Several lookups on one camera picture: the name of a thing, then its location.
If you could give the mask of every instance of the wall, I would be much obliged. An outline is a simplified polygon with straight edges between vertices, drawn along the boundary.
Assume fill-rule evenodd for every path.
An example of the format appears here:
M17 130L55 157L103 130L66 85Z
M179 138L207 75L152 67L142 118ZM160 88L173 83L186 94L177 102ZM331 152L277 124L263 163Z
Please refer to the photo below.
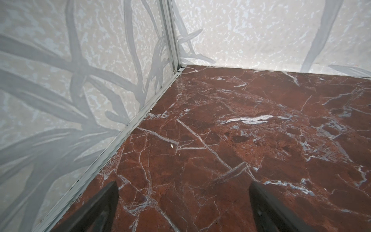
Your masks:
M173 0L183 63L371 77L369 0Z
M156 1L0 4L0 231L26 232L172 72Z

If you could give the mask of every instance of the marble tile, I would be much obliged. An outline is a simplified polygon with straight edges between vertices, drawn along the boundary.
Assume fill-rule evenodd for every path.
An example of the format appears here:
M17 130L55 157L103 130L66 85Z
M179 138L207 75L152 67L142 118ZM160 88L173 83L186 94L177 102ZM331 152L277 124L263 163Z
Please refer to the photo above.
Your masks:
M188 66L64 219L115 180L112 231L256 231L255 180L317 231L366 231L370 105L366 79Z

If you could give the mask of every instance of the red marble floor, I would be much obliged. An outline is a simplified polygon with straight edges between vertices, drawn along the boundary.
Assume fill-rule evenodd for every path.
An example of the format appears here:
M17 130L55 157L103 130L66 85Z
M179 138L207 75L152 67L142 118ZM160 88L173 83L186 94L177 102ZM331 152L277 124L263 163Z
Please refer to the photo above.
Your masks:
M317 231L370 231L371 81L188 66L64 218L116 180L112 231L256 231L266 188Z

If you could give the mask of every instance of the marble floor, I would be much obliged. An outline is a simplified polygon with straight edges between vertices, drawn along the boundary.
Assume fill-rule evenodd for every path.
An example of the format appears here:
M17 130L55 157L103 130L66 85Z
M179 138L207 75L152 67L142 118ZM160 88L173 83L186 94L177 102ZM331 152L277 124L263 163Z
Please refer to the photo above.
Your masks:
M116 180L112 231L256 231L258 181L317 231L371 228L371 81L188 66L67 218Z

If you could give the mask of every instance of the gray leaf pattern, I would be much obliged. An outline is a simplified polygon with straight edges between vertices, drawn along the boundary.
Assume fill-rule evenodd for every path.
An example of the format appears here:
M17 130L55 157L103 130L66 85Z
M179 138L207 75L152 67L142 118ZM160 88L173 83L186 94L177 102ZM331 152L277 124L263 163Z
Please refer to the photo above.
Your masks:
M83 152L100 141L116 137L120 131L105 128L97 124L94 114L88 104L83 86L86 82L92 84L112 104L114 112L106 111L106 117L114 122L127 125L130 122L128 111L121 97L109 89L102 81L115 84L126 91L132 92L139 103L139 108L145 105L150 88L150 82L155 79L154 91L162 87L164 68L169 63L162 33L156 24L155 17L146 0L141 0L153 24L158 38L152 54L152 64L146 82L143 82L142 67L137 55L133 32L133 17L131 0L124 0L124 22L128 49L132 57L137 75L134 84L125 77L113 72L92 67L84 58L75 25L74 0L67 0L65 7L65 22L68 31L71 61L52 52L19 42L5 35L0 35L0 51L25 59L38 61L72 73L69 85L71 100L32 81L26 80L14 73L0 69L0 89L18 98L28 106L53 115L65 121L81 124L78 129L51 129L28 137L0 151L0 165L22 159L10 170L0 176L0 184L16 175L24 167L33 164L34 168L26 181L24 190L0 214L0 231L11 222L22 207L26 206L19 231L31 231L45 195L51 185L59 177L79 168L89 166L103 152L99 150L78 158Z
M178 44L179 44L179 53L180 53L180 58L181 58L182 63L190 64L190 65L193 64L187 58L200 59L200 60L207 61L211 64L215 63L213 59L206 57L200 53L196 53L193 49L191 40L195 38L196 36L198 36L202 32L202 29L199 29L195 32L188 34L187 28L183 22L183 19L180 15L180 12L175 2L173 3L173 12L174 12L175 24L180 33L180 36L178 37ZM183 48L182 46L183 43L186 43L188 45L189 50L190 50L189 53L187 53L185 49Z
M329 65L330 68L345 73L349 76L356 76L356 77L364 77L364 78L371 78L371 72L357 68L357 67L348 67L342 65Z

